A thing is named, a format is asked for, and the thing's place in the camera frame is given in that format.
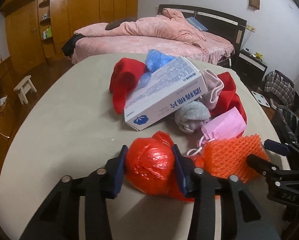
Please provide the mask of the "black clothing on bed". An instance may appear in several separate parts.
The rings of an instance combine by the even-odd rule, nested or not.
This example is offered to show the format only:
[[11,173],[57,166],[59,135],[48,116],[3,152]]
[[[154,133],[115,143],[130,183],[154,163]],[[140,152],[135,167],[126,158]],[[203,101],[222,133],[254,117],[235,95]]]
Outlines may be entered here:
[[74,49],[76,47],[76,42],[80,40],[81,38],[85,38],[82,34],[74,34],[61,48],[62,52],[64,53],[64,56],[71,57],[74,53]]

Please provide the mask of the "blue plastic bag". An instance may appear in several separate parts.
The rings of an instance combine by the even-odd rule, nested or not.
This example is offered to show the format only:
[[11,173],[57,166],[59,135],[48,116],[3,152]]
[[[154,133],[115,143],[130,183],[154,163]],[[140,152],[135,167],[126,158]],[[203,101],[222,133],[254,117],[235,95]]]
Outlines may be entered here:
[[172,60],[175,59],[175,56],[166,55],[158,50],[151,49],[147,53],[147,57],[145,60],[146,71],[139,79],[137,89],[141,89],[146,87],[150,81],[152,74],[160,69],[162,66],[168,64]]

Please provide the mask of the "blue pillow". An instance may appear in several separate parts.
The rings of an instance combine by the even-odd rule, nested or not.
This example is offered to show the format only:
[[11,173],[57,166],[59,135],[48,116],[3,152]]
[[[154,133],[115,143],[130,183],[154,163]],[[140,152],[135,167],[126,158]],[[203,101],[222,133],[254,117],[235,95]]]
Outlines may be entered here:
[[207,27],[205,27],[203,24],[201,24],[197,19],[195,19],[193,16],[186,18],[186,21],[194,26],[199,31],[208,31]]

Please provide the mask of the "grey sock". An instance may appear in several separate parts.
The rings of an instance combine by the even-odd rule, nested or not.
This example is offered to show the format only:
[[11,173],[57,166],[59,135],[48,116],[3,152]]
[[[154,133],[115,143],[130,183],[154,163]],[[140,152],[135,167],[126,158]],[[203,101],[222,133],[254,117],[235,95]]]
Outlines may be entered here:
[[191,134],[211,120],[208,108],[200,101],[192,101],[175,112],[175,123],[179,129]]

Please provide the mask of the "pink quilt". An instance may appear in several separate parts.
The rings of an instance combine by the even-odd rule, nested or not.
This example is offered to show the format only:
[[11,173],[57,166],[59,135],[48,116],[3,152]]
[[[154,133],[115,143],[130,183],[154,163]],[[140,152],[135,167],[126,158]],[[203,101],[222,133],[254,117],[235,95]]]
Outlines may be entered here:
[[104,36],[146,36],[175,40],[204,48],[207,41],[204,34],[190,25],[182,12],[165,8],[161,15],[155,17],[143,17],[136,22],[123,22],[112,30],[105,29],[105,23],[87,25],[74,31],[85,37]]

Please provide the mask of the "pink face mask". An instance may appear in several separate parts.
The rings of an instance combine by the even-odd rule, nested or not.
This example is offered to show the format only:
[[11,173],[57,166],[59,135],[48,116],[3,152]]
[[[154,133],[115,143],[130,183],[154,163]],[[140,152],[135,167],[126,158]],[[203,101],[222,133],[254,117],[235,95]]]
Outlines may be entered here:
[[236,107],[215,117],[201,127],[202,136],[197,141],[197,148],[188,150],[187,157],[198,154],[207,142],[237,138],[243,134],[246,123]]

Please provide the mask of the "small white stool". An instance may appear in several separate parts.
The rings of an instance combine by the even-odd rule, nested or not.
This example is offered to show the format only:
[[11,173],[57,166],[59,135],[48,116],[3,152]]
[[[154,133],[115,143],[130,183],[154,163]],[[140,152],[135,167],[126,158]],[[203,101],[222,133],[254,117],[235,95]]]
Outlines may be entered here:
[[29,91],[36,93],[37,89],[31,81],[31,75],[28,75],[20,81],[20,83],[13,89],[13,91],[18,95],[21,104],[27,105],[29,102],[26,94]]

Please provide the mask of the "white blue medicine box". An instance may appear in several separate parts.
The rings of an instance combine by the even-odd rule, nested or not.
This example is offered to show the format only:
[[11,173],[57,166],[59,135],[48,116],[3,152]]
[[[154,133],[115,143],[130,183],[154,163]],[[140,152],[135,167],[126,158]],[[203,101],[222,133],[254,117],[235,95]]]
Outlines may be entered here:
[[127,97],[124,121],[142,131],[205,93],[200,70],[187,58],[177,57],[155,71],[147,86]]

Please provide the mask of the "red plastic bag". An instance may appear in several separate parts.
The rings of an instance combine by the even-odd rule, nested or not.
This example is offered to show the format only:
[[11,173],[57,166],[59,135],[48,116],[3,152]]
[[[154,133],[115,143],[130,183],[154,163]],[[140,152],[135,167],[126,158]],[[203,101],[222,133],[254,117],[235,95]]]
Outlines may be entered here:
[[130,145],[124,161],[125,177],[148,196],[171,197],[182,202],[193,202],[179,190],[175,176],[173,140],[162,131],[150,138],[137,138]]

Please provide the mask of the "wooden wardrobe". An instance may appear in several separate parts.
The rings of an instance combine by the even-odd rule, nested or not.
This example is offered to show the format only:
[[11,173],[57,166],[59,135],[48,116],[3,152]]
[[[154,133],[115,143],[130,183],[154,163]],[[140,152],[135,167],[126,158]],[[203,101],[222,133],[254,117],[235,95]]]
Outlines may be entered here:
[[75,30],[136,17],[138,0],[5,0],[0,12],[12,64],[25,73],[59,55]]

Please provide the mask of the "white tissue on floor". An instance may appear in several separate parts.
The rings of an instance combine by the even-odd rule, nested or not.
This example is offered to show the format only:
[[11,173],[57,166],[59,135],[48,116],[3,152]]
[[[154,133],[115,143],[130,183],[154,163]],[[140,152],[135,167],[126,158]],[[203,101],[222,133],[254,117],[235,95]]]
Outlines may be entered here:
[[7,96],[0,98],[0,111],[2,111],[5,108],[6,102],[7,102]]

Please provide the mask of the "red cloth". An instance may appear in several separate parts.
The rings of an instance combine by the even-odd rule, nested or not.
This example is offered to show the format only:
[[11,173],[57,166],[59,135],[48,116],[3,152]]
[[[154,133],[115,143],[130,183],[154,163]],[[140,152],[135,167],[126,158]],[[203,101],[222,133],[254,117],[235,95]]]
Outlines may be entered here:
[[146,65],[135,59],[124,57],[115,64],[109,91],[112,93],[113,106],[117,114],[124,112],[127,96],[136,89],[145,72]]

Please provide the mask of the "dark bedside table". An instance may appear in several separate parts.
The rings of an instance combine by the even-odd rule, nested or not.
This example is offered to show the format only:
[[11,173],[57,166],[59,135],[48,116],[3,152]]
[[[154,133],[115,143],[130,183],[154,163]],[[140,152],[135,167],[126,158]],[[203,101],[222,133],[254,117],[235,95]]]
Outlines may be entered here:
[[267,66],[244,50],[239,51],[234,69],[241,81],[251,89],[258,89]]

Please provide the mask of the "orange foam net wrap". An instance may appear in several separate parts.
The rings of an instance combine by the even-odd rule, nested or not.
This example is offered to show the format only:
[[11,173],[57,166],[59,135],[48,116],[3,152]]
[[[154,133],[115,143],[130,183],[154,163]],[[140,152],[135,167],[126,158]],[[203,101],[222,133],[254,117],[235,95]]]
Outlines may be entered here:
[[234,174],[243,183],[247,183],[258,176],[258,173],[246,163],[246,158],[250,154],[269,160],[257,134],[209,141],[192,160],[196,167],[203,168],[215,177],[226,179]]

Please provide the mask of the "plaid clothes pile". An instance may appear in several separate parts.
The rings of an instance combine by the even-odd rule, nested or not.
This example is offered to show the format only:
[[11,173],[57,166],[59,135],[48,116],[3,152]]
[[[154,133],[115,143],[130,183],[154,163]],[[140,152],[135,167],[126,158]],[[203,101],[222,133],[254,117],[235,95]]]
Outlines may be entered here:
[[289,82],[284,81],[277,72],[269,72],[265,76],[264,91],[274,94],[286,107],[291,107],[294,104],[294,88]]

